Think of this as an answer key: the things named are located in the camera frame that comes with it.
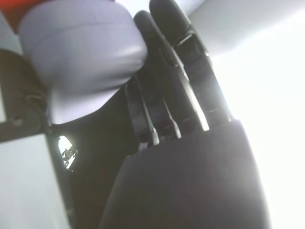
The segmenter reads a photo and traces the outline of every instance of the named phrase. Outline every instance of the orange object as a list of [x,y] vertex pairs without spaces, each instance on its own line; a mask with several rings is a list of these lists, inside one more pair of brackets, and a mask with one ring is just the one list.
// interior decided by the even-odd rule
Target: orange object
[[14,31],[22,17],[34,6],[47,0],[0,0],[0,9]]

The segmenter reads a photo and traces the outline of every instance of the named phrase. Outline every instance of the small bright opening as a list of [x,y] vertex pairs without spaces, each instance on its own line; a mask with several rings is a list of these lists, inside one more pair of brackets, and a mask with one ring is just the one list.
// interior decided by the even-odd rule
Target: small bright opening
[[273,229],[305,229],[305,11],[213,59],[254,150]]
[[[59,148],[61,155],[66,150],[70,150],[72,146],[73,146],[72,143],[68,140],[68,138],[66,136],[59,137],[58,148]],[[72,156],[69,160],[63,162],[66,169],[69,169],[71,167],[74,160],[75,160],[75,156]]]

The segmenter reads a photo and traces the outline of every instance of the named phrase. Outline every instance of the red object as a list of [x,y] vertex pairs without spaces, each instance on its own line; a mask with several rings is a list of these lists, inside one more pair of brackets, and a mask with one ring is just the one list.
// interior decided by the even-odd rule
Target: red object
[[0,0],[0,9],[16,32],[22,17],[34,6],[48,0]]

